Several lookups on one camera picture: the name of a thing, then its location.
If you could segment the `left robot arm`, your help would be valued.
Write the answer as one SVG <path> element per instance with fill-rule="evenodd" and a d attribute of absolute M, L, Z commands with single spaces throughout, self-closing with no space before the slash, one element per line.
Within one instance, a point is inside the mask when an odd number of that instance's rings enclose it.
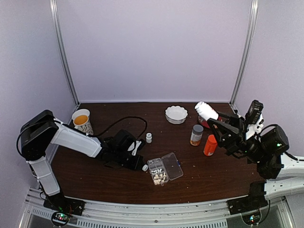
<path fill-rule="evenodd" d="M 144 140 L 133 136 L 127 130 L 119 130 L 114 136 L 85 133 L 72 127 L 44 110 L 25 123 L 16 139 L 16 149 L 29 164 L 49 202 L 58 211 L 68 207 L 62 188 L 47 158 L 46 150 L 53 145 L 81 153 L 102 162 L 113 162 L 134 171 L 147 171 L 148 166 L 138 152 L 145 145 Z"/>

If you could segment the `orange pill bottle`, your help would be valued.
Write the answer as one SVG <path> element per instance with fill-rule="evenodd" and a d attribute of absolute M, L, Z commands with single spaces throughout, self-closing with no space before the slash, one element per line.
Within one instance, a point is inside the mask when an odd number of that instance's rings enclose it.
<path fill-rule="evenodd" d="M 204 155 L 212 156 L 218 146 L 217 140 L 213 134 L 209 135 L 204 147 Z"/>

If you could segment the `grey capped vitamin bottle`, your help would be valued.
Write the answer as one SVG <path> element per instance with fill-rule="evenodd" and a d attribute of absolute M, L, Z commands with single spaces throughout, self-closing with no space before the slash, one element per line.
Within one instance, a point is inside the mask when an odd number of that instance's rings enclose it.
<path fill-rule="evenodd" d="M 192 128 L 191 136 L 190 136 L 190 144 L 192 146 L 199 146 L 202 135 L 203 135 L 203 126 L 196 124 Z"/>

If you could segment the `clear plastic pill organizer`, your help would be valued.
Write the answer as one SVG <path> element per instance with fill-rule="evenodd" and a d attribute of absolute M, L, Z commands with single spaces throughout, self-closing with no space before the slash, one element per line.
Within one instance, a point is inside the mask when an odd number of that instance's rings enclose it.
<path fill-rule="evenodd" d="M 148 160 L 147 165 L 149 167 L 149 172 L 152 177 L 152 181 L 154 180 L 153 176 L 155 174 L 152 174 L 151 170 L 155 170 L 155 169 L 163 169 L 161 173 L 165 173 L 167 175 L 165 179 L 166 183 L 168 181 L 173 181 L 183 176 L 183 171 L 179 163 L 179 160 L 177 159 L 175 153 L 173 152 L 164 155 L 161 158 Z"/>

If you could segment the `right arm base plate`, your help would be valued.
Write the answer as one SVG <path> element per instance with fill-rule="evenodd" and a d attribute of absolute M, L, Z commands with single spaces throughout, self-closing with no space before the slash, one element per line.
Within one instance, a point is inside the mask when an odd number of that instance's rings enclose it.
<path fill-rule="evenodd" d="M 246 196 L 227 201 L 230 215 L 254 211 L 268 206 L 268 201 L 264 196 L 252 197 Z"/>

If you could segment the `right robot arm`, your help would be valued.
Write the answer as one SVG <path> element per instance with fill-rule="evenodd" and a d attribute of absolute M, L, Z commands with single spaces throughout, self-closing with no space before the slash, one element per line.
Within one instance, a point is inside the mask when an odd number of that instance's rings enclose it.
<path fill-rule="evenodd" d="M 245 158 L 256 164 L 263 178 L 250 184 L 249 193 L 243 197 L 246 209 L 254 209 L 261 202 L 275 196 L 291 195 L 304 190 L 304 159 L 288 153 L 289 141 L 277 124 L 265 130 L 261 108 L 251 108 L 244 117 L 211 111 L 203 115 L 217 144 L 227 155 Z"/>

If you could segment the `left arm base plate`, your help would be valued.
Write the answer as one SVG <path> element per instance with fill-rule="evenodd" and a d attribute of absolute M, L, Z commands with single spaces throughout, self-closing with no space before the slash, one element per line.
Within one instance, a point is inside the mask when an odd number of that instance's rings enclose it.
<path fill-rule="evenodd" d="M 71 199 L 61 195 L 47 196 L 43 206 L 48 209 L 64 212 L 68 215 L 81 216 L 85 208 L 85 202 Z"/>

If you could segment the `white bottle cap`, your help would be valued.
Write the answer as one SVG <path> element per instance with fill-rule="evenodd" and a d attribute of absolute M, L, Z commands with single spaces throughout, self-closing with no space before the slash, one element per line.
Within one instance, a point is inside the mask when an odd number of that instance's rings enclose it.
<path fill-rule="evenodd" d="M 143 165 L 142 170 L 143 170 L 143 171 L 147 171 L 148 168 L 149 168 L 148 165 L 145 164 L 145 165 Z"/>

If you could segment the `small white pill bottle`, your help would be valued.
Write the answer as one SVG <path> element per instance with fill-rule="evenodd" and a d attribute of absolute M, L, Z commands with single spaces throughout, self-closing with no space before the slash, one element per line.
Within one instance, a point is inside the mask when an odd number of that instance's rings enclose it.
<path fill-rule="evenodd" d="M 146 134 L 146 142 L 147 143 L 152 143 L 152 134 L 151 133 Z"/>

